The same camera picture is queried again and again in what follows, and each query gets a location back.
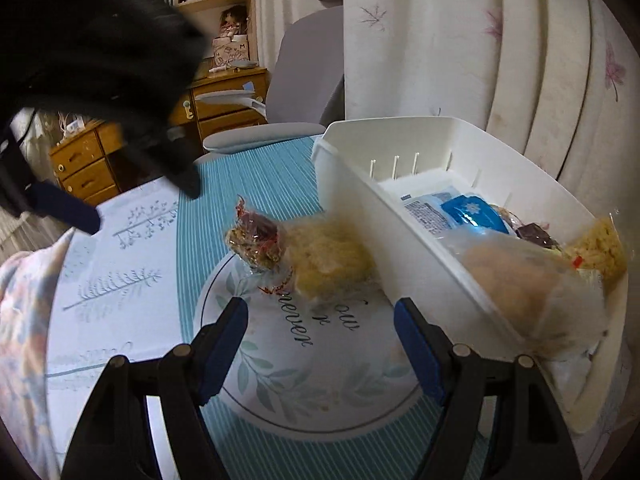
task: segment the teal stripe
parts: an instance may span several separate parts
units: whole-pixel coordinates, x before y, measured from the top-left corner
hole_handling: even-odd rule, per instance
[[[207,278],[228,249],[223,233],[231,225],[237,195],[251,207],[286,220],[320,211],[313,141],[296,139],[203,164],[203,193],[180,195],[177,278],[180,328],[193,339],[195,307]],[[212,399],[203,418],[232,480],[404,480],[413,476],[440,416],[421,397],[405,415],[384,428],[338,442],[289,440],[249,424],[223,402]],[[466,476],[478,478],[487,442],[479,437]]]

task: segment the yellow snack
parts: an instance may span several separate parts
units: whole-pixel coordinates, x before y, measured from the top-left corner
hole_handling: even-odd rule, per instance
[[[284,260],[295,290],[313,300],[370,279],[373,259],[347,224],[324,217],[286,222]]]
[[[626,272],[625,251],[611,218],[601,218],[564,249],[572,261],[579,260],[581,269],[595,269],[602,275],[602,285],[608,294]]]

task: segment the drawer knob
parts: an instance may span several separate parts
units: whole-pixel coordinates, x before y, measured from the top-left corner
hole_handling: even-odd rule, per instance
[[[182,103],[182,107],[184,108],[184,113],[187,115],[187,119],[193,119],[193,112],[191,111],[191,101],[185,100]]]

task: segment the wooden desk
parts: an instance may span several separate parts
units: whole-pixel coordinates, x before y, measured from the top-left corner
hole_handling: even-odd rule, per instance
[[[241,90],[253,86],[255,98],[267,95],[265,68],[225,70],[215,77],[194,81],[180,98],[170,117],[170,124],[182,126],[194,158],[202,155],[202,141],[217,132],[265,124],[254,110],[237,105],[207,105],[195,101],[197,95],[221,90]],[[138,186],[153,175],[142,175],[122,155],[120,127],[114,123],[93,121],[69,139],[50,150],[54,172],[63,189],[85,202],[98,205]]]

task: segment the blue gripper pad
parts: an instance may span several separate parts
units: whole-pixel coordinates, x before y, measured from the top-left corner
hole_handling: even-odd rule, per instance
[[[453,381],[451,341],[440,327],[425,321],[410,298],[396,303],[394,327],[423,392],[444,405]]]
[[[214,327],[217,338],[205,361],[198,401],[204,406],[222,389],[236,357],[249,321],[249,310],[242,298],[231,298]]]

